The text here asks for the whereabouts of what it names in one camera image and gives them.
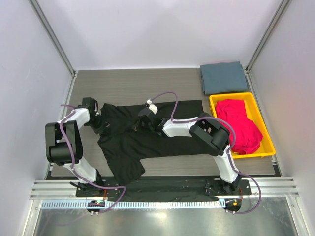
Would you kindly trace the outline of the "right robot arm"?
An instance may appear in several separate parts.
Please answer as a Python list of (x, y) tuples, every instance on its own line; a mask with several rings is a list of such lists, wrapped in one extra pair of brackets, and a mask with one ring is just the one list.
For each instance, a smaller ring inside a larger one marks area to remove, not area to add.
[(214, 158), (220, 172), (220, 187), (223, 193), (231, 195), (239, 190), (242, 177), (231, 156), (230, 132), (223, 123), (208, 113), (189, 119), (158, 118), (157, 112), (144, 108), (138, 113), (134, 128), (169, 138), (192, 137)]

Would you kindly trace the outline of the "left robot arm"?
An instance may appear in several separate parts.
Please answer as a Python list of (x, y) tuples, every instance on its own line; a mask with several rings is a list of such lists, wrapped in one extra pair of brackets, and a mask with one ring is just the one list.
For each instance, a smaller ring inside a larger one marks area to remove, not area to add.
[(63, 104), (70, 112), (57, 122), (45, 125), (46, 158), (71, 171), (80, 189), (88, 189), (94, 196), (100, 196), (106, 189), (99, 171), (92, 167), (84, 157), (80, 129), (88, 126), (99, 135), (109, 124), (102, 120), (98, 112), (98, 102), (86, 97), (76, 107)]

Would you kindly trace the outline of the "black t-shirt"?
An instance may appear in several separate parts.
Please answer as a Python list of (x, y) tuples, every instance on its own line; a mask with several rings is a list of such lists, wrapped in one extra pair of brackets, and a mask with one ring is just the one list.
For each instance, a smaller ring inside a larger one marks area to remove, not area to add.
[(115, 106), (105, 103), (102, 119), (109, 126), (98, 140), (107, 164), (119, 185), (127, 185), (145, 173), (141, 159), (205, 154), (206, 149), (192, 137), (162, 137), (135, 128), (144, 105)]

